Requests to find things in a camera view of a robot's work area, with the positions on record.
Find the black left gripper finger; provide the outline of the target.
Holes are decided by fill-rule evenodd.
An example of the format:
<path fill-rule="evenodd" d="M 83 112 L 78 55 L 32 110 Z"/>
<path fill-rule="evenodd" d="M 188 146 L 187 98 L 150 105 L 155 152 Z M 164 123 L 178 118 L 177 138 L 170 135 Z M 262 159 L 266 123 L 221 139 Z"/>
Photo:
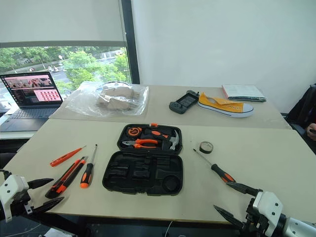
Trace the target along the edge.
<path fill-rule="evenodd" d="M 34 214 L 45 213 L 45 212 L 51 210 L 57 204 L 59 204 L 63 199 L 64 199 L 64 197 L 58 197 L 58 198 L 51 199 L 51 200 L 45 202 L 42 206 L 37 207 L 37 208 L 33 208 L 33 213 Z"/>
<path fill-rule="evenodd" d="M 39 188 L 39 187 L 46 185 L 47 183 L 49 183 L 53 180 L 54 179 L 52 179 L 52 178 L 42 178 L 42 179 L 36 179 L 36 180 L 29 181 L 27 184 L 29 186 L 29 189 L 36 189 L 36 188 Z"/>

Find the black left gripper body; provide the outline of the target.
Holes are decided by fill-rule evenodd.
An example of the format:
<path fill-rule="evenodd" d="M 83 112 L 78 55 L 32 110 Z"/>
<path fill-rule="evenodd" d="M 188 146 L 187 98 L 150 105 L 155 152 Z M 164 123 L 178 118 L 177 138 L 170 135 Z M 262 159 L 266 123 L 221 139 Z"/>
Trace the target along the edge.
<path fill-rule="evenodd" d="M 11 203 L 12 215 L 32 215 L 34 213 L 31 204 L 31 197 L 27 190 L 15 192 Z"/>

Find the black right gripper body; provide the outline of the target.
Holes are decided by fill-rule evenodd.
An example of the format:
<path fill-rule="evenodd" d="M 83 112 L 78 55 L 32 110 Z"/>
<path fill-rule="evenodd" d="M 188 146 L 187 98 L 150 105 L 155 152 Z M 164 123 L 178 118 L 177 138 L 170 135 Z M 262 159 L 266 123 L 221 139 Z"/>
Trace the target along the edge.
<path fill-rule="evenodd" d="M 269 228 L 269 205 L 264 196 L 253 198 L 246 210 L 246 223 L 244 230 L 256 237 L 270 237 Z"/>

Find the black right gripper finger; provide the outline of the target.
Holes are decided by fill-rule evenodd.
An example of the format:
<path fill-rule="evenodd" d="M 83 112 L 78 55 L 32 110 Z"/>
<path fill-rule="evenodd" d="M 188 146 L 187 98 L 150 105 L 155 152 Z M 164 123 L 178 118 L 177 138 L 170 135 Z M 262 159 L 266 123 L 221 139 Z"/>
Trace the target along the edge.
<path fill-rule="evenodd" d="M 255 189 L 255 188 L 252 188 L 252 187 L 247 186 L 245 184 L 236 183 L 236 182 L 226 182 L 226 185 L 228 185 L 229 187 L 237 190 L 240 193 L 249 194 L 249 195 L 252 195 L 254 197 L 257 196 L 257 194 L 259 192 L 263 191 L 261 189 Z"/>
<path fill-rule="evenodd" d="M 230 222 L 231 224 L 233 224 L 234 226 L 236 226 L 238 229 L 242 229 L 244 227 L 244 223 L 239 221 L 238 219 L 236 219 L 233 214 L 231 214 L 230 212 L 224 210 L 221 207 L 218 207 L 216 205 L 213 205 L 213 207 L 217 210 L 217 212 L 219 212 L 222 217 L 227 220 L 228 222 Z"/>

